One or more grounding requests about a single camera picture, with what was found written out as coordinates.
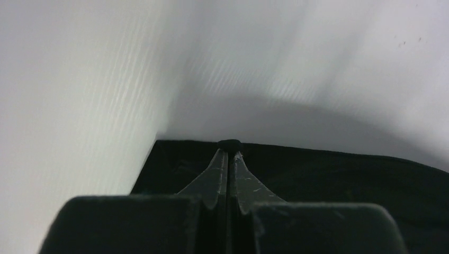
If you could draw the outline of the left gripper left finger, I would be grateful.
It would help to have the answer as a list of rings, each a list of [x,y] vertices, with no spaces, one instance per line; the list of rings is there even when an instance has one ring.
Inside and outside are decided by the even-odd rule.
[[[199,196],[206,208],[212,210],[226,196],[228,153],[218,149],[207,168],[187,184],[177,195]]]

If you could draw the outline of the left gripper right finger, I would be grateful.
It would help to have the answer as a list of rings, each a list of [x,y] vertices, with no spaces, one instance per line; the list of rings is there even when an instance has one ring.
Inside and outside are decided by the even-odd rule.
[[[241,214],[249,214],[256,203],[286,203],[249,171],[239,151],[234,155],[231,174],[232,196]]]

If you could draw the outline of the black t-shirt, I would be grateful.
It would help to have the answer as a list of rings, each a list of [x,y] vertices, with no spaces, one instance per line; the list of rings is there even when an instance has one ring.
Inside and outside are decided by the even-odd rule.
[[[239,143],[158,140],[132,194],[175,194],[216,151],[240,152],[249,171],[288,202],[375,203],[397,222],[410,253],[448,253],[448,173],[386,156]]]

